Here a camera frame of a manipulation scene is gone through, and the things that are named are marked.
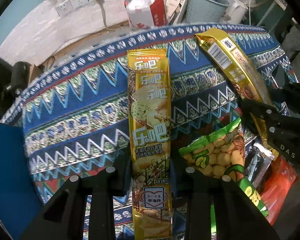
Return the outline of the cardboard pieces by bin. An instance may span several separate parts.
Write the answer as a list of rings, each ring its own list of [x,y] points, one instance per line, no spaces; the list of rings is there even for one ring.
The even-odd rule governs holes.
[[[176,25],[183,19],[188,0],[167,0],[166,18],[168,25]]]

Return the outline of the red snack bag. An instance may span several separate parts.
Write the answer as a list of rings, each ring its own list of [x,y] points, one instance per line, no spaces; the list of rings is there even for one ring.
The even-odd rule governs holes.
[[[300,175],[282,156],[278,156],[270,167],[271,174],[264,184],[261,199],[268,209],[266,219],[274,225],[291,186]]]

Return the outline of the white electric kettle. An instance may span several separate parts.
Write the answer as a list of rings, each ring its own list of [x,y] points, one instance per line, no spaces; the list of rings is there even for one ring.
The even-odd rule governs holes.
[[[220,20],[221,24],[240,24],[248,7],[239,0],[234,0],[234,2],[226,9],[225,14]]]

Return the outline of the blue patterned tablecloth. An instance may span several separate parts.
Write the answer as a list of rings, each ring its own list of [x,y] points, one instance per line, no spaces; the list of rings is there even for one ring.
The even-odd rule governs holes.
[[[267,90],[298,83],[285,51],[264,28],[242,24],[198,23],[139,31],[76,55],[35,79],[3,115],[1,122],[21,121],[30,176],[43,206],[76,174],[86,178],[113,165],[130,147],[128,58],[136,49],[166,49],[171,78],[171,143],[178,150],[210,135],[237,118],[245,134],[255,119],[239,107],[242,99],[221,68],[200,47],[198,33],[225,31],[243,50]],[[285,102],[275,108],[300,118]],[[124,197],[114,197],[115,239],[135,239],[132,176]],[[170,187],[171,154],[170,154]],[[187,202],[172,197],[172,239],[184,237]]]

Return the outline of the silver foil snack bag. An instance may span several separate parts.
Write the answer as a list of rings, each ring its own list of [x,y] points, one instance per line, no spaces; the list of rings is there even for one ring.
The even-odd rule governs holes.
[[[255,188],[259,186],[274,158],[273,153],[259,142],[254,142],[249,146],[245,159],[244,175]]]

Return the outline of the gold chip packet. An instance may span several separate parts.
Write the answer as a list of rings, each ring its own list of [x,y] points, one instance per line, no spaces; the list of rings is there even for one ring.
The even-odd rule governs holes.
[[[232,83],[242,99],[275,105],[264,84],[247,55],[239,45],[223,30],[211,28],[195,35],[200,47],[214,60]]]
[[[171,78],[166,49],[128,58],[128,121],[135,239],[172,237]]]

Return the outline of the black round speaker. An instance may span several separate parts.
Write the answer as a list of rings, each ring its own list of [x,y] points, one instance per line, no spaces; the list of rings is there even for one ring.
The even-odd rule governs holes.
[[[9,92],[14,97],[21,95],[29,82],[30,66],[28,62],[23,61],[14,64],[12,67],[11,81],[5,88],[6,92]]]

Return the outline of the green peanut snack bag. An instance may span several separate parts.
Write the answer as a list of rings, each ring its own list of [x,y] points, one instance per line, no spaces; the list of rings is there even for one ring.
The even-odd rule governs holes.
[[[240,118],[225,127],[204,135],[178,150],[187,163],[202,174],[229,176],[265,217],[269,211],[252,182],[244,175],[245,146]]]

